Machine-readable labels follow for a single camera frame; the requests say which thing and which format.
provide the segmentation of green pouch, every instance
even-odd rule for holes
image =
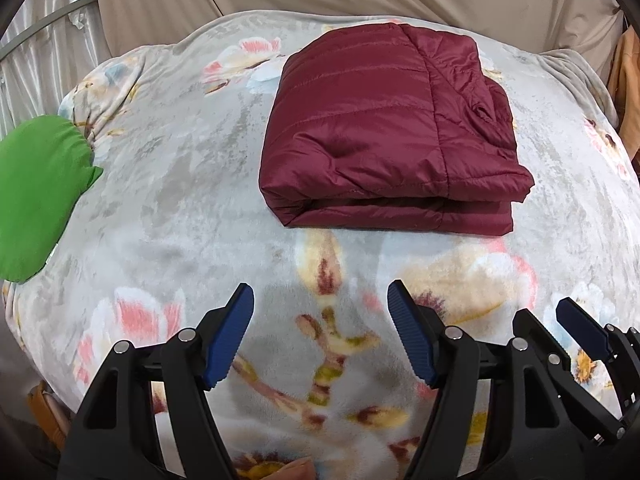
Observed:
[[[78,128],[26,121],[0,142],[0,280],[23,282],[47,261],[78,198],[102,174]]]

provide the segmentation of fleece blanket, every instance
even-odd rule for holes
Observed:
[[[536,56],[469,34],[509,98],[518,159],[536,180],[506,236],[284,228],[265,205],[260,152],[287,56],[372,21],[466,34],[400,18],[246,12],[112,59],[65,98],[60,113],[94,143],[104,174],[44,269],[2,294],[14,335],[69,406],[116,341],[165,341],[247,282],[254,318],[207,396],[240,477],[311,455],[321,479],[394,480],[434,398],[386,310],[400,278],[481,340],[506,342],[514,312],[531,309],[580,384],[615,409],[604,366],[554,318],[571,296],[600,323],[640,323],[640,189],[607,91],[577,54]],[[467,469],[486,400],[483,386]],[[154,401],[166,461],[180,472],[157,384]]]

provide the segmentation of bed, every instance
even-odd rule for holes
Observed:
[[[635,1],[623,1],[637,19]],[[265,206],[260,150],[287,57],[334,28],[389,21],[470,35],[484,74],[507,92],[518,157],[536,179],[514,205],[513,233],[285,229]],[[263,478],[311,455],[320,478],[400,478],[434,400],[386,311],[386,286],[401,278],[417,303],[481,340],[504,343],[514,312],[531,309],[574,376],[616,412],[604,366],[553,316],[571,296],[600,323],[640,322],[640,186],[607,89],[575,51],[530,54],[402,16],[247,10],[101,63],[57,111],[85,133],[104,175],[44,269],[5,283],[2,297],[15,338],[72,409],[116,341],[165,341],[247,282],[254,319],[207,397],[238,475]],[[159,385],[154,409],[179,473]]]

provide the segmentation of quilted jacket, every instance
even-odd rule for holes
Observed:
[[[533,177],[474,40],[378,23],[289,58],[259,186],[286,226],[503,235]]]

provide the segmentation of white flower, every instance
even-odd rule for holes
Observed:
[[[220,90],[268,60],[278,57],[280,46],[280,38],[273,40],[245,38],[238,44],[226,47],[202,71],[202,82],[206,85],[205,92],[209,94]]]
[[[161,304],[152,295],[137,288],[121,287],[113,300],[104,298],[92,312],[74,357],[74,375],[84,393],[102,361],[121,339],[136,347],[166,342],[184,325],[184,292],[179,289],[170,303]],[[164,388],[153,383],[154,411],[166,409]]]
[[[502,80],[502,72],[500,72],[494,66],[494,60],[491,59],[484,51],[478,46],[478,57],[480,58],[480,65],[482,67],[482,73],[493,79],[494,81]]]
[[[280,76],[289,56],[280,56],[262,63],[254,69],[246,83],[252,94],[276,95],[280,85]]]
[[[603,291],[594,283],[580,282],[575,285],[570,294],[554,293],[551,305],[546,307],[543,314],[543,324],[562,345],[571,358],[571,372],[578,384],[585,388],[593,397],[601,400],[605,390],[612,387],[609,373],[601,361],[591,361],[577,342],[556,321],[556,306],[566,297],[575,301],[601,326],[611,323],[616,325],[616,307],[604,297]]]
[[[225,442],[234,469],[240,478],[254,480],[277,471],[299,458],[311,457],[318,478],[346,479],[353,476],[356,460],[354,445],[346,438],[338,441],[322,433],[284,431],[274,424],[211,411]]]

